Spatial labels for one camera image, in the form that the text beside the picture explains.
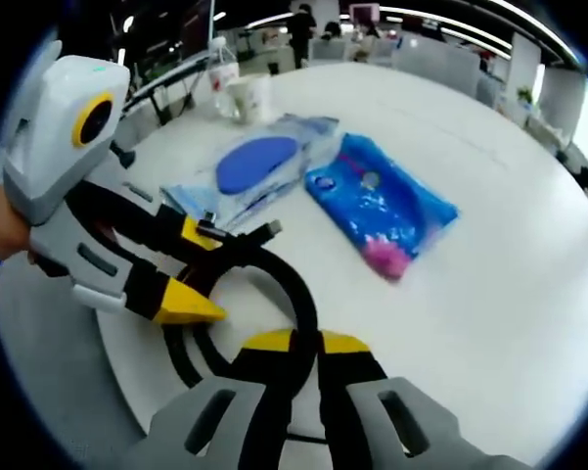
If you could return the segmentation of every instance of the blue sponge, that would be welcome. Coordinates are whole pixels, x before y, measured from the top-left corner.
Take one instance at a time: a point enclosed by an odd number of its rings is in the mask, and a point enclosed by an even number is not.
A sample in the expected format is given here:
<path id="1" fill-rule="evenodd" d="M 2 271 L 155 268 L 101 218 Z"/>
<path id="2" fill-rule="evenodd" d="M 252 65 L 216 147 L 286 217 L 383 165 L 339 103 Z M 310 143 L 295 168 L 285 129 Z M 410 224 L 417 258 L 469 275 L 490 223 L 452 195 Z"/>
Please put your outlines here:
<path id="1" fill-rule="evenodd" d="M 293 157 L 297 150 L 298 143 L 292 137 L 250 140 L 221 160 L 215 170 L 217 188 L 223 194 L 243 193 Z"/>

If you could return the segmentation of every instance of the human hand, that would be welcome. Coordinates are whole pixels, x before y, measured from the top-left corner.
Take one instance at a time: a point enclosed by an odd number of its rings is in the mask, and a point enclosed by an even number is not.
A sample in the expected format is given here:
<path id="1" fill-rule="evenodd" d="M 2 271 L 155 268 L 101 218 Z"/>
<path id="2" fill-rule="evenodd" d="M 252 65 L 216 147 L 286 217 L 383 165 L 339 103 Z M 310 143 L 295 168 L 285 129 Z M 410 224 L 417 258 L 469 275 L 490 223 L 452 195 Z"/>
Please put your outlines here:
<path id="1" fill-rule="evenodd" d="M 0 186 L 0 259 L 5 260 L 12 255 L 29 249 L 30 226 L 24 218 L 11 206 Z"/>

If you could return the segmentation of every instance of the blue plastic bag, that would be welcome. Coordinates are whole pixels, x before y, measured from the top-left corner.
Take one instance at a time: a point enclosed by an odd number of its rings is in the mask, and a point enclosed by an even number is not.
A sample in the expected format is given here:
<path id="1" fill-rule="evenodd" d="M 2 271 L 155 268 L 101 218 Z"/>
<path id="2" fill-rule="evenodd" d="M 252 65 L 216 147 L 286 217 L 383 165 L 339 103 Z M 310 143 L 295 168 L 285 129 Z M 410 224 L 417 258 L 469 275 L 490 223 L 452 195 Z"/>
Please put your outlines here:
<path id="1" fill-rule="evenodd" d="M 305 174 L 309 194 L 365 260 L 398 279 L 458 210 L 425 188 L 368 137 L 345 134 L 337 157 Z"/>

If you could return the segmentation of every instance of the potted plant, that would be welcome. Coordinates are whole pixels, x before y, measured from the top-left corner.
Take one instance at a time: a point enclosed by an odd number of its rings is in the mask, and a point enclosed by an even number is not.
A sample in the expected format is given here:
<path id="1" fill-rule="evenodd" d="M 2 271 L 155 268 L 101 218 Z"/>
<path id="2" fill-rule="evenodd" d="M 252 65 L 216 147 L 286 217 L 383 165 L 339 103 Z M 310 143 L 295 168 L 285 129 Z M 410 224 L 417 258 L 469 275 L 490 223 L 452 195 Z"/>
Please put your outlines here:
<path id="1" fill-rule="evenodd" d="M 518 101 L 528 108 L 532 105 L 532 92 L 527 86 L 518 88 Z"/>

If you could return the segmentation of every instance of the white mug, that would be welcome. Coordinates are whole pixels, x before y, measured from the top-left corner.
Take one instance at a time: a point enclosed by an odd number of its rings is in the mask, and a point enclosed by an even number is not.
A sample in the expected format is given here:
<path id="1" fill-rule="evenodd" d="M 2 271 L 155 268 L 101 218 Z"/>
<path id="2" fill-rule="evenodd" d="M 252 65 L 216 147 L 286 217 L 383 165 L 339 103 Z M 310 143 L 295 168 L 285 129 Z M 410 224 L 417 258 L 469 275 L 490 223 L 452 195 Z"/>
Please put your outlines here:
<path id="1" fill-rule="evenodd" d="M 252 73 L 233 79 L 226 85 L 242 124 L 266 121 L 272 107 L 271 77 L 267 73 Z"/>

